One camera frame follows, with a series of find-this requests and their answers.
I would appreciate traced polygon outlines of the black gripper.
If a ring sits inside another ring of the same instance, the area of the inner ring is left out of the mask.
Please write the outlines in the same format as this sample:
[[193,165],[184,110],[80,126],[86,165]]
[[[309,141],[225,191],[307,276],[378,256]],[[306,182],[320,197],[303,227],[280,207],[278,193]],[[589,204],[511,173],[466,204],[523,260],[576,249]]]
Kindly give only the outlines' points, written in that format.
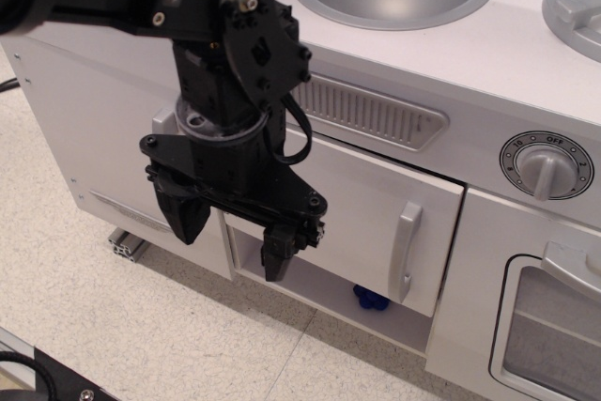
[[140,141],[163,216],[191,245],[217,208],[266,227],[261,261],[267,282],[284,279],[292,257],[323,236],[325,198],[268,153],[263,137],[212,147],[184,135],[150,134]]

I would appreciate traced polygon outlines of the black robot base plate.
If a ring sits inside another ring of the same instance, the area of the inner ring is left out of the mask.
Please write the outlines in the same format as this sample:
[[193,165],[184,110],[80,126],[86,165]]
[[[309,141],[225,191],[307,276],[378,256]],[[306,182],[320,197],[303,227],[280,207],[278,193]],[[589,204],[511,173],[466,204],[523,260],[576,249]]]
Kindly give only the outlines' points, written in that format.
[[117,400],[95,382],[5,328],[1,328],[2,400]]

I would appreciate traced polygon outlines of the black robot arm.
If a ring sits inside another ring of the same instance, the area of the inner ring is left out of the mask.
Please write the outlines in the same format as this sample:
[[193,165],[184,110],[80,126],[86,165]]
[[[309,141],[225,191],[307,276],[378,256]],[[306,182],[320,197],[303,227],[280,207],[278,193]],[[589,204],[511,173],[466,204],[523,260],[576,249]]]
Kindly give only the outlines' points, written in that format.
[[298,21],[277,0],[1,0],[1,31],[46,23],[108,26],[170,39],[180,95],[179,133],[140,142],[163,216],[191,244],[213,208],[261,225],[261,262],[281,281],[292,257],[316,247],[326,199],[295,174],[309,155],[285,155],[286,121],[312,126],[293,99],[311,78]]

